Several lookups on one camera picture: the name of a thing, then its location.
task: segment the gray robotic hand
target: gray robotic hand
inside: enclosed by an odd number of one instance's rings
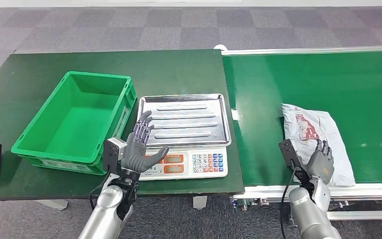
[[[127,146],[124,149],[121,159],[121,168],[132,170],[137,173],[143,173],[168,154],[169,148],[163,147],[156,154],[146,157],[146,144],[149,139],[150,131],[154,125],[149,126],[152,120],[151,111],[146,111],[140,120],[135,124],[134,131],[129,134]]]
[[[323,140],[321,143],[321,140],[317,139],[317,147],[307,164],[307,173],[328,184],[335,171],[333,163],[332,148],[327,141]]]

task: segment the plastic bag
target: plastic bag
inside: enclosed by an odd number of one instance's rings
[[[337,125],[330,114],[324,111],[304,110],[288,104],[282,104],[282,111],[285,117],[285,137],[292,141],[303,164],[308,163],[314,152],[317,146],[316,139],[327,140],[333,150],[335,167],[329,185],[355,186],[351,162]]]

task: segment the robotic arm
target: robotic arm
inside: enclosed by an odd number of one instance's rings
[[[317,139],[317,147],[307,165],[295,152],[289,139],[279,143],[285,163],[295,171],[301,186],[289,193],[292,214],[302,239],[341,239],[339,232],[327,218],[332,178],[333,156],[327,141]]]
[[[132,214],[140,174],[168,154],[169,149],[164,147],[155,155],[145,157],[146,143],[153,128],[149,127],[150,114],[151,111],[147,111],[142,115],[126,143],[115,137],[103,143],[107,177],[79,239],[117,239]]]

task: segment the floor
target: floor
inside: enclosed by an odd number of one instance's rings
[[[341,47],[382,45],[382,7],[0,8],[0,66],[12,53]],[[0,238],[76,238],[86,200],[65,211],[32,201],[0,202]],[[191,198],[140,198],[121,238],[280,238],[278,206],[234,210],[228,197],[208,208]],[[368,205],[366,208],[378,207]],[[382,238],[382,222],[333,223],[343,238]],[[286,227],[287,238],[298,231]]]

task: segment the metal tray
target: metal tray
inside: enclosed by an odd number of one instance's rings
[[[151,111],[154,129],[148,147],[230,145],[230,131],[222,94],[145,96],[138,119]]]

